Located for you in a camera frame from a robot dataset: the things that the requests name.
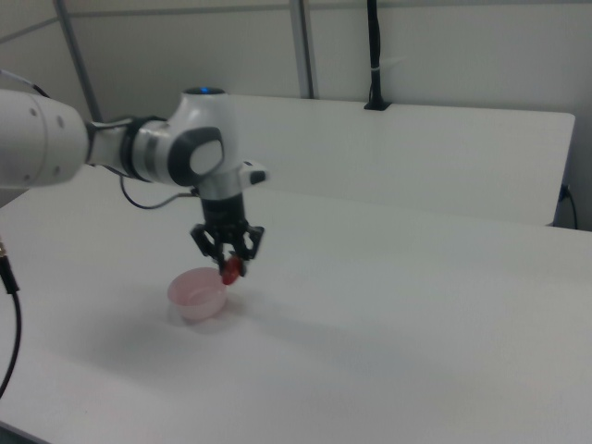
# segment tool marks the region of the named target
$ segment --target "desk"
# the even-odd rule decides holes
[[[130,184],[141,202],[170,192]],[[267,228],[216,318],[166,290],[208,265],[197,200],[143,212],[117,178],[0,210],[24,336],[0,421],[55,444],[557,443],[592,437],[592,238],[248,190]],[[0,298],[0,368],[13,310]]]
[[[508,220],[553,221],[574,116],[232,96],[245,156],[279,191]]]

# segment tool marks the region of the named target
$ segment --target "wall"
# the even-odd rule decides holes
[[[433,6],[467,3],[540,2],[381,3],[383,64],[400,60],[383,68],[385,97],[404,104],[574,114],[565,181],[572,185],[580,227],[592,229],[592,5]],[[363,1],[311,0],[320,98],[367,100],[365,14]],[[558,222],[572,225],[567,201],[561,205]]]
[[[52,98],[89,110],[54,5],[39,0],[0,0],[0,68],[38,83]],[[31,92],[0,79],[0,88]],[[22,191],[0,190],[0,206]]]
[[[166,117],[179,93],[196,85],[301,96],[288,0],[69,0],[66,6],[107,119]]]

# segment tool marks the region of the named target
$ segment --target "red object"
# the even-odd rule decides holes
[[[239,256],[230,256],[224,264],[222,271],[222,283],[224,285],[232,285],[241,275],[242,260]]]

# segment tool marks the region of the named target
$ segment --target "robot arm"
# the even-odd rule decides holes
[[[0,186],[63,182],[86,163],[134,179],[197,189],[204,224],[193,228],[193,239],[220,273],[228,263],[225,245],[231,246],[244,276],[264,229],[247,222],[242,190],[266,180],[268,173],[239,159],[233,110],[222,90],[185,91],[169,120],[128,118],[110,124],[85,124],[73,108],[24,92],[0,90],[0,103]]]

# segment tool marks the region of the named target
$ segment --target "pink bowl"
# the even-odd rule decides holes
[[[194,268],[175,277],[168,299],[185,319],[199,321],[213,316],[226,302],[226,285],[215,268]]]

